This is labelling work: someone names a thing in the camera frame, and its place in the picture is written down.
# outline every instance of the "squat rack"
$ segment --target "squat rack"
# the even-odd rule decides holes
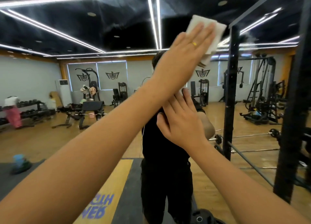
[[[308,116],[309,96],[311,94],[311,0],[303,0],[299,28],[300,41],[289,79],[290,89],[288,92],[287,108],[283,117],[280,152],[274,184],[232,144],[235,91],[239,61],[240,30],[237,24],[266,1],[259,0],[229,25],[231,40],[229,45],[228,77],[225,89],[225,121],[222,151],[224,156],[230,160],[231,148],[233,148],[273,186],[273,192],[276,195],[290,203],[298,168],[298,154],[301,150],[303,130]],[[311,159],[309,160],[306,171],[306,175],[308,174],[310,176],[307,176],[306,181],[311,183]]]

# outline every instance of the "wooden floor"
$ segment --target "wooden floor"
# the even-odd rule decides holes
[[[224,125],[224,103],[210,103],[205,111],[215,129],[222,129]],[[112,110],[106,106],[105,112]],[[235,109],[234,136],[267,133],[271,128],[281,130],[279,125],[256,126],[239,116],[246,113],[243,104],[238,103]],[[34,128],[25,128],[19,131],[8,131],[0,134],[0,163],[12,162],[15,154],[24,154],[30,161],[37,162],[54,154],[70,139],[81,133],[78,121],[73,121],[71,128],[51,126],[64,123],[65,114],[57,114],[51,121],[36,125]],[[94,119],[86,119],[85,124],[91,124]],[[142,157],[142,136],[139,133],[124,154],[124,158]],[[278,148],[276,139],[270,135],[245,137],[233,139],[233,144],[240,150]],[[277,164],[278,151],[246,153],[247,157],[258,167],[274,167]],[[224,199],[220,196],[215,186],[205,176],[201,169],[190,159],[193,173],[194,196],[199,208],[210,210],[215,217],[222,219],[227,224],[236,223]],[[233,154],[231,161],[237,167],[249,167],[238,155]],[[262,184],[269,190],[272,187],[254,170],[243,170],[247,175]],[[263,170],[263,173],[274,181],[275,169]],[[292,206],[301,214],[311,220],[311,194],[301,187],[294,188]]]

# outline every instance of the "towel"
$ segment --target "towel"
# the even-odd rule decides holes
[[[193,15],[192,19],[188,25],[186,33],[187,34],[190,33],[194,29],[194,27],[200,22],[204,23],[204,27],[208,26],[212,22],[216,23],[216,26],[215,26],[216,35],[215,35],[214,41],[212,42],[209,49],[207,50],[207,52],[203,56],[201,62],[198,64],[198,66],[204,68],[210,62],[212,55],[216,52],[217,45],[219,44],[219,42],[222,38],[222,35],[223,35],[227,26],[224,24],[218,23],[216,20],[212,20],[212,19],[208,19],[205,17]]]

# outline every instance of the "white shirt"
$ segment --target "white shirt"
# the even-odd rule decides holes
[[[16,105],[19,102],[19,98],[16,96],[11,96],[4,100],[4,106]]]

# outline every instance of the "ceiling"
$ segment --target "ceiling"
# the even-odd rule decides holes
[[[0,2],[19,0],[0,0]],[[151,0],[157,27],[156,0]],[[258,0],[160,0],[162,48],[185,31],[193,14],[226,25]],[[241,22],[245,28],[279,7],[278,15],[245,33],[242,41],[279,42],[298,34],[303,0],[268,0]],[[148,0],[79,0],[1,7],[24,15],[105,52],[156,49]],[[0,13],[0,44],[48,55],[99,53]]]

